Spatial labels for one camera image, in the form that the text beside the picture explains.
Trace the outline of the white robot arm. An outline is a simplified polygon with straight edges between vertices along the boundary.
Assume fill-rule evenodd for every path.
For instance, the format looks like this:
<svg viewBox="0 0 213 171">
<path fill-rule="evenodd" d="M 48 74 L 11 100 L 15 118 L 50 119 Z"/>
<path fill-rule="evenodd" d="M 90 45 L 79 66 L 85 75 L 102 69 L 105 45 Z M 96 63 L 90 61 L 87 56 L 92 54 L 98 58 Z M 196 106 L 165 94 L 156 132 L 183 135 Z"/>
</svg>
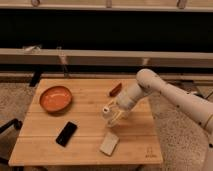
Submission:
<svg viewBox="0 0 213 171">
<path fill-rule="evenodd" d="M 107 125 L 112 127 L 127 117 L 136 104 L 153 91 L 159 92 L 204 130 L 213 132 L 213 103 L 165 82 L 150 69 L 141 69 L 136 74 L 136 81 L 103 107 Z"/>
</svg>

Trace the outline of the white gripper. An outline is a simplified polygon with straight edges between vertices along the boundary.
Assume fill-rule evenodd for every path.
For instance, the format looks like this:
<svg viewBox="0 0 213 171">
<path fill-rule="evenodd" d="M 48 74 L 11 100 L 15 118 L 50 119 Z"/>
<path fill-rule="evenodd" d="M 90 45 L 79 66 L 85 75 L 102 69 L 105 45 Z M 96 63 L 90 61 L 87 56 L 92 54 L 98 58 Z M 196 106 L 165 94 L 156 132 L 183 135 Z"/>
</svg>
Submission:
<svg viewBox="0 0 213 171">
<path fill-rule="evenodd" d="M 112 100 L 102 109 L 103 117 L 107 119 L 106 126 L 112 128 L 121 119 L 126 119 L 128 114 L 118 106 L 118 104 Z"/>
</svg>

